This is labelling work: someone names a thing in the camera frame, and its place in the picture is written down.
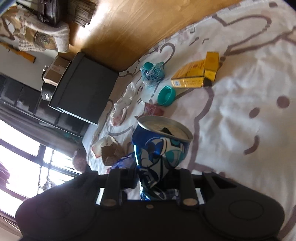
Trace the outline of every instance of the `clear plastic bag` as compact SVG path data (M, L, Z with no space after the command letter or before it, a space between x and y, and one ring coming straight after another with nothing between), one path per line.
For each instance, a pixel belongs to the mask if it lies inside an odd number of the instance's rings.
M142 80L147 88L158 84L164 79L165 73L163 70L163 65L163 62L157 64L146 62L142 67L140 67Z
M158 115L163 116L164 110L155 104L145 102L144 111L141 115L135 116L136 119L146 115Z
M136 94L136 87L133 82L126 87L124 95L114 104L114 109L110 114L110 124L112 126L120 126L126 116L128 106L131 104L133 97Z

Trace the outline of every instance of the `can lid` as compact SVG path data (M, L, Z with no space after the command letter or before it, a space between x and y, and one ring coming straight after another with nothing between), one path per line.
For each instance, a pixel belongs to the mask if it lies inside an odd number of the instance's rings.
M142 128L169 138L191 142L193 135L187 127L180 122L163 116L142 116L138 119L138 124Z

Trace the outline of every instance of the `wooden floor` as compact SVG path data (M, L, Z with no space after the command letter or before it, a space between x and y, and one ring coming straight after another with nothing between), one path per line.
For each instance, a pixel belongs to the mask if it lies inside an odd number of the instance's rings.
M239 0L99 0L91 24L70 23L71 59L78 51L123 71L160 40Z

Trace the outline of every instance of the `window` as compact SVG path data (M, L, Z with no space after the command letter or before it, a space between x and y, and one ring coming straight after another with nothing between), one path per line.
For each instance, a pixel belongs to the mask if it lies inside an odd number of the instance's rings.
M11 218L26 198L42 193L48 180L60 185L78 176L72 159L41 145L0 120L0 162L10 173L0 186L0 214Z

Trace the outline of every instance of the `teal bottle cap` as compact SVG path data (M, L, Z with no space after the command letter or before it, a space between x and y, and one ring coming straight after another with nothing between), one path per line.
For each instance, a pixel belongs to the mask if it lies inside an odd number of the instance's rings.
M146 70L146 71L149 71L153 68L153 64L150 63L150 62L146 62L143 66L143 68Z
M167 85L162 88L158 94L157 102L159 105L169 106L171 105L176 97L176 91L173 87Z

